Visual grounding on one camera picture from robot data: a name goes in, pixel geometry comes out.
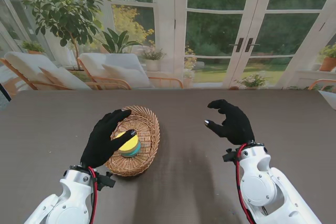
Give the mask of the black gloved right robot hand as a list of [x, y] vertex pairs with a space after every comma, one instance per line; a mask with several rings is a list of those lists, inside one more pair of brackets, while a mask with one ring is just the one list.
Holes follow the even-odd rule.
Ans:
[[250, 121], [246, 114], [237, 106], [224, 99], [215, 100], [208, 104], [210, 109], [216, 109], [219, 114], [226, 116], [221, 124], [205, 120], [205, 125], [219, 137], [224, 137], [234, 145], [249, 144], [255, 141]]

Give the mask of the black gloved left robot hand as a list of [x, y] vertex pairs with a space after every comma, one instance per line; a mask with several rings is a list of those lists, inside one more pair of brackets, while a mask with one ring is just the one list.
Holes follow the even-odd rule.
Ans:
[[128, 130], [120, 137], [111, 139], [111, 135], [122, 122], [131, 115], [131, 110], [118, 109], [107, 113], [94, 126], [88, 143], [80, 159], [82, 167], [97, 168], [105, 164], [123, 144], [136, 136], [136, 130]]

